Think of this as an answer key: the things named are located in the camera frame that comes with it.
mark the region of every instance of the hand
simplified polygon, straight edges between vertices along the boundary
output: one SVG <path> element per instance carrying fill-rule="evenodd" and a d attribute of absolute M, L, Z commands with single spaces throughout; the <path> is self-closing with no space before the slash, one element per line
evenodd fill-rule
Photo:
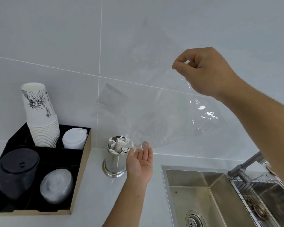
<path fill-rule="evenodd" d="M 217 100 L 242 81 L 222 55 L 211 47 L 185 50 L 172 68 L 184 76 L 195 91 Z"/>
<path fill-rule="evenodd" d="M 134 153 L 133 149 L 129 150 L 126 158 L 127 178 L 141 181 L 145 186 L 153 175 L 153 149 L 149 143 L 144 141 L 142 144 L 144 151 Z"/>

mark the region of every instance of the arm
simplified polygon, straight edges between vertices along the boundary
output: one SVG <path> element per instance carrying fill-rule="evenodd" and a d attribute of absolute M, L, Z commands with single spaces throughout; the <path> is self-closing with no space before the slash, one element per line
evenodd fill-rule
<path fill-rule="evenodd" d="M 284 182 L 284 105 L 239 78 L 213 48 L 186 50 L 173 68 L 197 92 L 213 96 L 237 116 Z"/>
<path fill-rule="evenodd" d="M 144 151 L 133 152 L 126 158 L 127 179 L 102 227 L 138 227 L 146 186 L 153 172 L 153 150 L 143 142 Z"/>

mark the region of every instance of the white countertop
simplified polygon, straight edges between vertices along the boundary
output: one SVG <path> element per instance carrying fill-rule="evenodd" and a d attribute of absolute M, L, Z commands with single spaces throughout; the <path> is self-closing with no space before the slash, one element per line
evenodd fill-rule
<path fill-rule="evenodd" d="M 104 175 L 101 165 L 106 154 L 104 149 L 91 150 L 72 215 L 0 217 L 0 227 L 101 226 L 126 179 L 126 175 L 116 179 Z M 147 186 L 140 226 L 172 227 L 161 165 L 231 169 L 239 163 L 234 160 L 154 154 L 154 173 Z M 265 171 L 258 163 L 250 166 L 249 170 Z"/>

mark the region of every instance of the black plastic lid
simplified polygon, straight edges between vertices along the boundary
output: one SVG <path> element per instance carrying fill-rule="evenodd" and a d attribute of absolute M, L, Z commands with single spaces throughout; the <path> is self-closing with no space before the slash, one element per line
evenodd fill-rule
<path fill-rule="evenodd" d="M 2 157 L 0 166 L 10 174 L 22 174 L 30 171 L 39 163 L 39 155 L 29 148 L 13 150 Z"/>

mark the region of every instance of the cylindrical metal holder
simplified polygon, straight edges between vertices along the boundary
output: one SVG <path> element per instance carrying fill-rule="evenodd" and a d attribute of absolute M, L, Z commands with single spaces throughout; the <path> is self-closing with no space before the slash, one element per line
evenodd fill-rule
<path fill-rule="evenodd" d="M 113 140 L 117 141 L 117 138 L 120 138 L 120 136 L 113 137 Z M 107 143 L 107 151 L 108 154 L 102 163 L 103 172 L 111 178 L 121 177 L 126 171 L 125 167 L 126 167 L 127 153 L 114 154 L 110 152 L 108 143 Z"/>

